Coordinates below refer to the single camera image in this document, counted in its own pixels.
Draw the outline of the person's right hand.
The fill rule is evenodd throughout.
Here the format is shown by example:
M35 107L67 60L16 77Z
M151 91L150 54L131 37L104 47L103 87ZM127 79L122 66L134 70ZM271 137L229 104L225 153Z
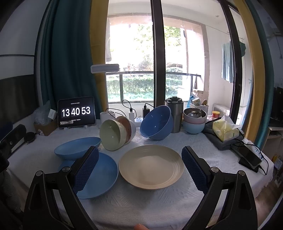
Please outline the person's right hand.
M134 226L134 230L149 230L146 226L144 226L143 224L137 224Z

